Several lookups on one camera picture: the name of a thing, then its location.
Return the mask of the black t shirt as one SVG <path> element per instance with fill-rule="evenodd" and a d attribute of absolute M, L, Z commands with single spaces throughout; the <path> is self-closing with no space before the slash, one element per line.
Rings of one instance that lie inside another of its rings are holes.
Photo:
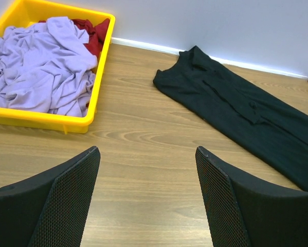
<path fill-rule="evenodd" d="M 308 115 L 211 59 L 179 54 L 154 85 L 229 139 L 308 191 Z"/>

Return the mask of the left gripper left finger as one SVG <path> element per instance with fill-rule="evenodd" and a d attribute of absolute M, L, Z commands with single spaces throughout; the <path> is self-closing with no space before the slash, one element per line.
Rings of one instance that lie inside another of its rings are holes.
<path fill-rule="evenodd" d="M 0 188 L 0 246 L 80 246 L 100 164 L 92 146 Z"/>

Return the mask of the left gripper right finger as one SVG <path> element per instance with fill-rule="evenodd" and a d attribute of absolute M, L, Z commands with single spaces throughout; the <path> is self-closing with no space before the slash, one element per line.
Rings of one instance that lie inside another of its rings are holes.
<path fill-rule="evenodd" d="M 260 179 L 202 146 L 195 161 L 214 246 L 308 246 L 308 192 Z"/>

